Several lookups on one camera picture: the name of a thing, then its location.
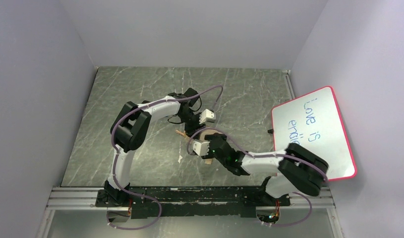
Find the beige folding umbrella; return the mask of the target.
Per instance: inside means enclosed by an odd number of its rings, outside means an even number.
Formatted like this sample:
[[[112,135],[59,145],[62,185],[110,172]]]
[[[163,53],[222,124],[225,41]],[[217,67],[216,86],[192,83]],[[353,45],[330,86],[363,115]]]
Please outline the beige folding umbrella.
[[[214,130],[210,127],[207,128],[206,130],[200,132],[199,134],[194,136],[192,139],[185,134],[185,131],[180,131],[180,130],[176,129],[175,133],[184,137],[184,140],[187,143],[188,149],[190,151],[190,155],[194,155],[194,156],[197,156],[197,155],[192,151],[192,148],[191,148],[193,140],[210,142],[212,139],[214,139],[216,137],[224,136],[223,133],[221,133],[217,130]],[[213,152],[211,152],[210,150],[209,150],[209,154],[207,156],[202,156],[202,157],[197,156],[197,157],[201,158],[204,161],[204,164],[206,164],[206,165],[211,165],[214,160]]]

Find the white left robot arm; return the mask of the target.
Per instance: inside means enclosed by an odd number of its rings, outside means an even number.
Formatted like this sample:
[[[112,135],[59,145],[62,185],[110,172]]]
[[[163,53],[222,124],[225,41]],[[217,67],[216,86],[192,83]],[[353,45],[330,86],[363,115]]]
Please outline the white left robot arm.
[[[170,93],[158,101],[127,102],[123,106],[111,127],[114,160],[112,174],[104,185],[105,193],[114,203],[122,205],[130,197],[127,190],[133,156],[145,141],[150,124],[161,118],[177,116],[184,124],[184,134],[191,137],[205,127],[201,114],[193,109],[199,101],[199,93],[189,88],[183,94]]]

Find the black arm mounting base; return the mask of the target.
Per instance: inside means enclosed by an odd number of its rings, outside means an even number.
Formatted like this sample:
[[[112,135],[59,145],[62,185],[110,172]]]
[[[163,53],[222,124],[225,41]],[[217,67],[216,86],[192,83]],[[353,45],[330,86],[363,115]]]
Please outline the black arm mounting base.
[[[129,193],[105,186],[95,206],[109,211],[131,210],[131,218],[227,216],[255,218],[256,208],[290,206],[288,194],[269,196],[261,186],[127,186]]]

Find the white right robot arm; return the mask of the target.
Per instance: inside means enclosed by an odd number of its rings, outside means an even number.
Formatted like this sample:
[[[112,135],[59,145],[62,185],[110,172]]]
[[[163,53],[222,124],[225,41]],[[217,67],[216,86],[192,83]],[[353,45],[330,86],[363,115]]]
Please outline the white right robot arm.
[[[276,174],[265,179],[265,192],[279,198],[291,192],[318,196],[327,180],[329,164],[311,151],[296,143],[280,151],[254,153],[233,149],[224,136],[217,133],[208,138],[212,155],[232,174]]]

